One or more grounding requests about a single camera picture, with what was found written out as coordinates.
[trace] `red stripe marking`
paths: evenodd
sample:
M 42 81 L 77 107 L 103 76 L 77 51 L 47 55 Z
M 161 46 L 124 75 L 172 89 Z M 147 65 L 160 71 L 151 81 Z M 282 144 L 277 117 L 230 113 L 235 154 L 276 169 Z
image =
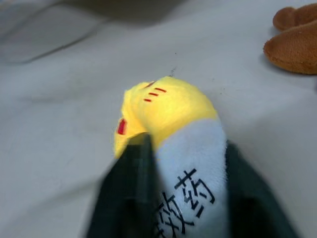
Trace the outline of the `red stripe marking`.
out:
M 124 135 L 125 134 L 125 126 L 126 126 L 125 119 L 121 119 L 120 124 L 118 126 L 117 133 L 120 135 Z
M 166 93 L 166 90 L 164 90 L 164 89 L 161 89 L 161 88 L 155 88 L 155 89 Z

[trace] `white plush body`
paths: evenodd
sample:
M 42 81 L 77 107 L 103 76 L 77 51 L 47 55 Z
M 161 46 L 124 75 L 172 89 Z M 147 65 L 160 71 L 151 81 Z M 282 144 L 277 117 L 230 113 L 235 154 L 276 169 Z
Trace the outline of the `white plush body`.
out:
M 156 153 L 161 184 L 158 225 L 155 227 L 158 237 L 229 237 L 225 149 L 226 137 L 221 123 L 212 119 L 192 122 L 163 142 Z M 198 183 L 199 179 L 205 183 L 214 196 L 213 204 L 202 183 L 197 186 L 197 196 L 189 179 L 185 181 L 186 186 L 181 184 L 175 189 L 180 179 L 186 176 L 184 171 L 190 173 L 193 169 L 196 170 L 191 176 L 193 183 Z M 183 189 L 187 197 L 191 192 L 193 206 L 190 200 L 185 202 Z M 204 209 L 198 218 L 196 215 L 202 205 Z

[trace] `white fabric surface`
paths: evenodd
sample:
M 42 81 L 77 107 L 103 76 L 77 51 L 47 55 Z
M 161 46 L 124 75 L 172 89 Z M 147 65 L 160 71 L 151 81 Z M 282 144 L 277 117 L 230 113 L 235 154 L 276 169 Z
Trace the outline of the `white fabric surface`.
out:
M 166 225 L 167 221 L 177 226 L 174 229 L 176 237 L 230 237 L 225 150 L 226 137 L 221 123 L 212 119 L 188 124 L 158 149 L 159 204 L 163 207 L 158 206 L 157 230 L 162 230 L 164 236 L 173 237 L 173 229 Z M 169 216 L 169 209 L 175 213 Z M 189 225 L 183 225 L 182 218 Z
M 100 31 L 70 48 L 0 65 L 0 237 L 78 237 L 95 183 L 113 162 L 124 90 L 173 74 L 212 99 L 228 138 L 267 179 L 300 234 L 315 238 L 316 78 L 276 69 L 262 54 L 276 34 L 276 11 L 313 1 L 145 2 L 122 5 L 118 18 L 116 8 Z M 19 9 L 1 25 L 28 13 Z M 41 23 L 39 33 L 51 31 Z M 55 37 L 60 42 L 69 34 Z M 22 49 L 39 50 L 28 44 Z

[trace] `red mark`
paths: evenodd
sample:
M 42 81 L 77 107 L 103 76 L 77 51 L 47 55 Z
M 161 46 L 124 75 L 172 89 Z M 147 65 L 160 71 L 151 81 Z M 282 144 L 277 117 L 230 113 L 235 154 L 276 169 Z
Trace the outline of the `red mark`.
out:
M 126 126 L 126 121 L 125 119 L 121 119 L 120 124 L 118 126 L 118 130 L 117 133 L 120 135 L 124 135 L 125 134 L 125 126 Z
M 150 84 L 148 84 L 147 86 L 145 86 L 145 88 L 151 87 L 154 83 L 155 83 L 155 81 L 151 82 Z
M 155 89 L 166 93 L 166 90 L 164 90 L 164 89 L 161 89 L 161 88 L 155 88 Z

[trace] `stuffed toy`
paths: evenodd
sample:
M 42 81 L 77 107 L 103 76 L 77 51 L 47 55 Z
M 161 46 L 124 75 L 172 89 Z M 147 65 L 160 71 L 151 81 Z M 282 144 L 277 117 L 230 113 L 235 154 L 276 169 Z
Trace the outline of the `stuffed toy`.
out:
M 298 238 L 196 87 L 134 86 L 114 138 L 86 238 Z
M 290 72 L 317 74 L 317 3 L 283 8 L 273 25 L 281 33 L 264 45 L 268 60 Z
M 116 158 L 143 132 L 160 178 L 154 237 L 228 237 L 226 136 L 209 99 L 173 77 L 140 83 L 124 95 Z

